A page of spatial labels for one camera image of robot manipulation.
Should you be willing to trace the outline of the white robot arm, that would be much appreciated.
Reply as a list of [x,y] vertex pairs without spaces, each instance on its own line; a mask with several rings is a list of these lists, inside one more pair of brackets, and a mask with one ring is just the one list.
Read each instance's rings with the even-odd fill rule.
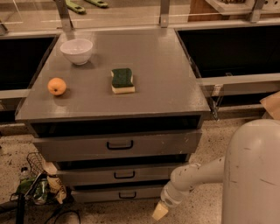
[[195,186],[210,183],[223,184],[221,224],[280,224],[280,122],[247,122],[224,157],[174,169],[152,217],[162,219]]

